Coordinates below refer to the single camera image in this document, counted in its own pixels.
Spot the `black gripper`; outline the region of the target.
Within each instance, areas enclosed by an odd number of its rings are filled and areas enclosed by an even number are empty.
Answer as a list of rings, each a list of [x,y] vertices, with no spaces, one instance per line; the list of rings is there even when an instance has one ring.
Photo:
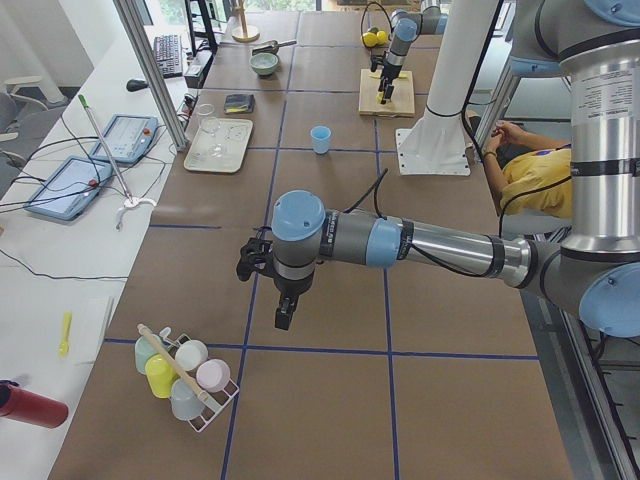
[[[246,282],[253,273],[273,280],[280,292],[280,301],[275,310],[275,327],[288,330],[296,310],[296,299],[312,286],[315,264],[286,265],[277,258],[273,241],[251,237],[240,249],[236,275],[240,281]]]

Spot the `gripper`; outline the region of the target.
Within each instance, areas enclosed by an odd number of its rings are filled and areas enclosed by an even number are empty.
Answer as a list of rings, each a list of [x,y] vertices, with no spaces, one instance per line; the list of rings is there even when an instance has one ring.
[[[381,80],[378,87],[377,101],[379,104],[387,104],[391,101],[394,90],[392,80],[398,78],[401,73],[403,56],[392,51],[372,55],[370,70],[375,72],[379,66],[382,67],[382,73],[380,75]]]

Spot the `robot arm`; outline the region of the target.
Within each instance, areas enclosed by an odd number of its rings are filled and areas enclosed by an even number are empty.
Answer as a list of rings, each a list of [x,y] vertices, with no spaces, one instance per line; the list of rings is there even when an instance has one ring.
[[[270,223],[242,247],[241,280],[264,275],[280,297],[278,328],[290,326],[320,260],[389,268],[432,264],[496,278],[531,292],[610,336],[639,333],[639,5],[635,1],[520,1],[510,64],[522,77],[566,76],[571,137],[553,147],[528,139],[537,165],[557,165],[539,190],[568,186],[570,233],[542,241],[537,191],[508,184],[494,160],[463,177],[463,121],[499,5],[457,1],[447,21],[433,8],[397,15],[390,48],[375,61],[382,84],[397,77],[412,43],[444,33],[423,116],[396,143],[407,197],[389,212],[333,210],[293,190]]]
[[[382,68],[378,87],[378,102],[391,101],[393,82],[399,77],[411,44],[420,35],[442,35],[448,15],[443,13],[438,1],[423,1],[420,12],[395,10],[390,17],[391,44],[380,55],[373,55],[370,71]]]

